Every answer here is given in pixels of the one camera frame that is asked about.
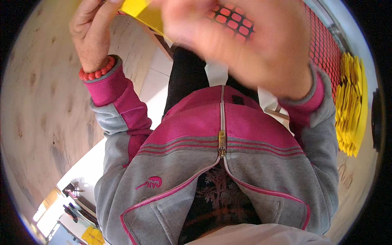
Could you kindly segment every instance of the pink embroidered logo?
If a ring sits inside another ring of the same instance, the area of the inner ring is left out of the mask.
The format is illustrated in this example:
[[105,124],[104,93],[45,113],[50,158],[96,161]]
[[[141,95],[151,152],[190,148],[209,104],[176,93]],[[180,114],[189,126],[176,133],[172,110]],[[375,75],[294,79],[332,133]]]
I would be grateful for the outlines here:
[[136,190],[145,185],[147,185],[148,188],[159,188],[162,185],[162,179],[158,176],[149,177],[146,182],[136,187]]

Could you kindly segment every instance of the yellow object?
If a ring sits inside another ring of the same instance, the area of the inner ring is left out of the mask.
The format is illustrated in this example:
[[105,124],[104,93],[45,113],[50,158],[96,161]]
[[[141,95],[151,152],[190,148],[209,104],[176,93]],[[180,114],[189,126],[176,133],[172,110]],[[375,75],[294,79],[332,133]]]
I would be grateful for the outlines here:
[[98,229],[89,226],[82,235],[82,239],[85,240],[89,245],[103,245],[105,240],[103,239],[102,233]]
[[367,81],[363,61],[344,53],[340,60],[341,84],[336,89],[336,138],[339,149],[357,157],[368,113]]
[[125,0],[120,11],[146,24],[158,34],[163,34],[161,12],[157,8],[149,7],[152,0]]

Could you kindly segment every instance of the stack of yellow paper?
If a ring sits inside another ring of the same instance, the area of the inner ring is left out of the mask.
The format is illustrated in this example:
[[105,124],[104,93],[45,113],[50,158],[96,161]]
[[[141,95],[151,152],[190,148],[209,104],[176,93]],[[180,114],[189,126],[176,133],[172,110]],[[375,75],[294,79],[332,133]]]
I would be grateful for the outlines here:
[[357,157],[365,133],[368,99],[362,59],[344,53],[340,60],[341,84],[336,89],[336,134],[339,149]]
[[85,240],[89,245],[103,245],[105,243],[101,231],[94,229],[92,226],[89,226],[83,233],[82,239]]

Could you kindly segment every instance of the hand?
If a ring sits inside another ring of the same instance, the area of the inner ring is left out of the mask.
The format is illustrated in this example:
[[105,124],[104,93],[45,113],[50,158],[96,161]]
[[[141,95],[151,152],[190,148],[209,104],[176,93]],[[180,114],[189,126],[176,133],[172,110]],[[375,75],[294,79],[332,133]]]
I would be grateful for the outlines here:
[[253,16],[255,36],[241,43],[204,18],[217,0],[154,0],[165,34],[205,59],[229,66],[244,85],[260,86],[277,97],[305,97],[312,86],[310,29],[297,0],[230,0]]
[[83,0],[69,23],[73,43],[86,73],[108,63],[110,24],[124,0]]

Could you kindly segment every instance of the zipper pull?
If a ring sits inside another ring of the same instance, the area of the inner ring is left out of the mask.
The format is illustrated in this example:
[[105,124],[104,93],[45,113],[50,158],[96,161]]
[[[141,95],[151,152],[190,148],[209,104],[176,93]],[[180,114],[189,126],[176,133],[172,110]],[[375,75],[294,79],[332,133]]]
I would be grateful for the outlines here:
[[218,139],[218,153],[223,158],[226,155],[226,131],[219,130]]

